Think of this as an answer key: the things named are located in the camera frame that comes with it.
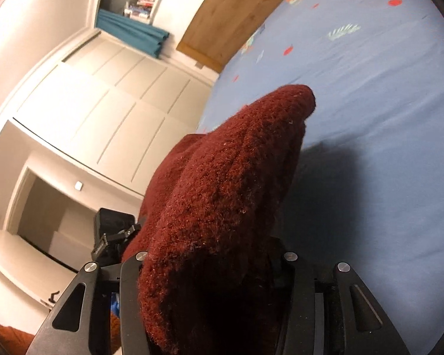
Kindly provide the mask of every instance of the white wardrobe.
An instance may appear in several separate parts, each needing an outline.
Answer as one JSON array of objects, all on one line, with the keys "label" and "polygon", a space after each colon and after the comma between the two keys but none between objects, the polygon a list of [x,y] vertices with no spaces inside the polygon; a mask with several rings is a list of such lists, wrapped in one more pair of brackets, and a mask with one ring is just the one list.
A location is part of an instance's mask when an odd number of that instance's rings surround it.
[{"label": "white wardrobe", "polygon": [[0,131],[0,272],[49,309],[91,260],[95,212],[138,215],[211,89],[106,33],[82,39],[29,75]]},{"label": "white wardrobe", "polygon": [[46,76],[14,118],[102,176],[144,195],[156,167],[194,132],[210,88],[101,34]]}]

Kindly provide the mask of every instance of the maroon fabric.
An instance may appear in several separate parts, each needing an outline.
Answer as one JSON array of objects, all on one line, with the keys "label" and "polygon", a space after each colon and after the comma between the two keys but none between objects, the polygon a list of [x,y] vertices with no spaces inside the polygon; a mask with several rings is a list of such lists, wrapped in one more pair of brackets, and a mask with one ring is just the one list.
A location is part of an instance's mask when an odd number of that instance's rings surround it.
[{"label": "maroon fabric", "polygon": [[265,242],[314,107],[308,87],[281,87],[215,131],[186,136],[156,170],[123,260],[149,252],[139,302],[163,352],[272,353],[279,310]]}]

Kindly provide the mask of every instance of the red dot pattern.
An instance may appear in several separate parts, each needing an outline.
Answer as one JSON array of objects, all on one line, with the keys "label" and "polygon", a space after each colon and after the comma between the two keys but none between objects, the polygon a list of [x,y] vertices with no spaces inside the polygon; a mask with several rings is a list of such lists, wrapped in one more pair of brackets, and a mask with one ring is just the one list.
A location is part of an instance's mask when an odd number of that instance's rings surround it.
[{"label": "red dot pattern", "polygon": [[283,52],[283,56],[287,56],[291,53],[291,51],[293,50],[293,46],[286,48]]},{"label": "red dot pattern", "polygon": [[391,5],[392,7],[397,7],[398,5],[401,5],[403,3],[403,0],[390,0],[388,1],[388,5]]}]

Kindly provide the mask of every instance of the bed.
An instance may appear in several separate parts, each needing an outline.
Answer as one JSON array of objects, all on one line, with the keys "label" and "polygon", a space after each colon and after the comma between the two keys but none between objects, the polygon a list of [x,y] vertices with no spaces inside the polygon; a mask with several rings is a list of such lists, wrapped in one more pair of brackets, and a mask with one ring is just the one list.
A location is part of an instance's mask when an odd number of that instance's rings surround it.
[{"label": "bed", "polygon": [[227,64],[198,131],[284,84],[317,99],[279,234],[350,263],[412,355],[444,334],[444,18],[431,0],[285,0]]}]

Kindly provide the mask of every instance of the blue curtain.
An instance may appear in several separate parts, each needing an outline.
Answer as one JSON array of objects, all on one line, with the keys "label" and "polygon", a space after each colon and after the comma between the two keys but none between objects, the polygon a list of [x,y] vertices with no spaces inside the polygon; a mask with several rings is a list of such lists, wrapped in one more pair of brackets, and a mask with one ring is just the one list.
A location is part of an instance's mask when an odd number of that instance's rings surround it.
[{"label": "blue curtain", "polygon": [[97,14],[96,27],[128,45],[157,58],[169,32],[103,9]]}]

